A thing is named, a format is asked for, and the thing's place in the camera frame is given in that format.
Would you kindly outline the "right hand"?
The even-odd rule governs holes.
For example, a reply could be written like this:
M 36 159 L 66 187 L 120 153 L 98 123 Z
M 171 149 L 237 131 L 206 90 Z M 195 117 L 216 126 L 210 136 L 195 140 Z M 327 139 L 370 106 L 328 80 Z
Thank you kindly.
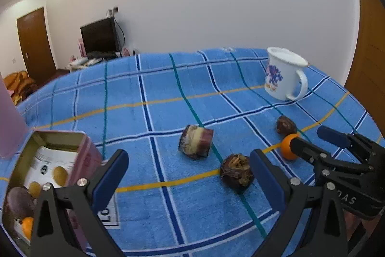
M 378 216 L 373 220 L 364 220 L 348 211 L 344 211 L 344 217 L 347 239 L 348 242 L 352 241 L 352 243 L 355 243 L 362 237 L 369 237 L 373 233 L 380 218 L 380 216 Z

